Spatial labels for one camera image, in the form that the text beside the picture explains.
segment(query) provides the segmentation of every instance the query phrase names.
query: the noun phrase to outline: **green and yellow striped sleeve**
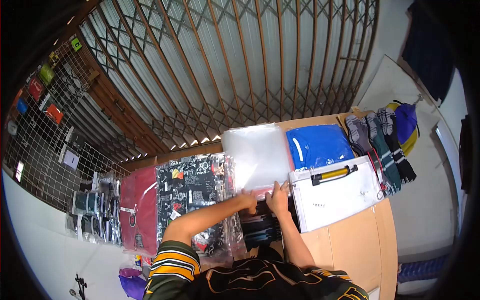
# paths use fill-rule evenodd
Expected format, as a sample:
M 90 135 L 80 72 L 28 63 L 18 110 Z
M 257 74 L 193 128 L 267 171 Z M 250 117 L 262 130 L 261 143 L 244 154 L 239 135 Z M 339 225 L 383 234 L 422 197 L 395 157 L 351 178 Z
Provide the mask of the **green and yellow striped sleeve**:
M 144 300 L 174 299 L 200 272 L 198 255 L 191 246 L 165 241 L 158 247 L 153 261 Z

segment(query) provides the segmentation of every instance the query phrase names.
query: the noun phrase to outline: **person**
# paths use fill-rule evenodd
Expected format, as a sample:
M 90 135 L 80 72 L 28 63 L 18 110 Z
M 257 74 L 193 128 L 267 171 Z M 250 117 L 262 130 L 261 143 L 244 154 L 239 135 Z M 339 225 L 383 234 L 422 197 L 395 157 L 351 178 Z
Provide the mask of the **person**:
M 257 200 L 242 193 L 173 220 L 158 247 L 144 292 L 144 300 L 170 299 L 325 299 L 363 300 L 368 294 L 352 283 L 343 271 L 315 266 L 288 211 L 288 182 L 275 181 L 267 205 L 280 223 L 290 263 L 256 258 L 235 261 L 233 268 L 215 267 L 202 272 L 192 249 L 192 236 L 228 216 L 247 209 L 255 214 Z

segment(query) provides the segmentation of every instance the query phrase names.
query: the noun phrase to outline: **green sock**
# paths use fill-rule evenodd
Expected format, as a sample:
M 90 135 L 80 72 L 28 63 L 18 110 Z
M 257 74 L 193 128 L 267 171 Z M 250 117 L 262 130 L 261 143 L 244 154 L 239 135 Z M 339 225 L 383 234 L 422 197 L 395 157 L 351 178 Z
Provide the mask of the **green sock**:
M 396 168 L 393 155 L 385 142 L 380 120 L 374 112 L 369 113 L 365 119 L 368 124 L 370 143 L 375 148 L 375 151 L 377 151 L 378 158 L 382 163 L 383 172 L 391 183 L 391 186 L 388 187 L 387 195 L 398 193 L 402 188 L 402 181 Z

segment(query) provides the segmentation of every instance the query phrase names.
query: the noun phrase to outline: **white sheet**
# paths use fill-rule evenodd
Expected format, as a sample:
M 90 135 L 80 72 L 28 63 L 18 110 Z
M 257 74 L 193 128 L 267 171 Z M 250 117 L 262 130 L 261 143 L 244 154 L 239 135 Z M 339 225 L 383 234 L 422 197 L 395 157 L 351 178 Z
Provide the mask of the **white sheet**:
M 358 171 L 313 186 L 311 175 L 346 165 Z M 367 156 L 325 167 L 289 174 L 301 232 L 308 232 L 352 216 L 384 199 L 375 171 Z

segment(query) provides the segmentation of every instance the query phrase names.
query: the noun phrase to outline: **purple bag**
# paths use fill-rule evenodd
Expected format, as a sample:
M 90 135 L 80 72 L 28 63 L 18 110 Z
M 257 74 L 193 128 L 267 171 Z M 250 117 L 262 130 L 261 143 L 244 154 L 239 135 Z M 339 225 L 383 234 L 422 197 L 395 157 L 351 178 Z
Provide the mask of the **purple bag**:
M 120 276 L 121 287 L 128 297 L 136 300 L 142 300 L 144 297 L 144 290 L 147 282 L 140 277 L 134 276 L 132 278 Z
M 140 276 L 142 271 L 132 268 L 125 268 L 119 271 L 119 275 L 123 277 L 132 277 L 132 276 Z

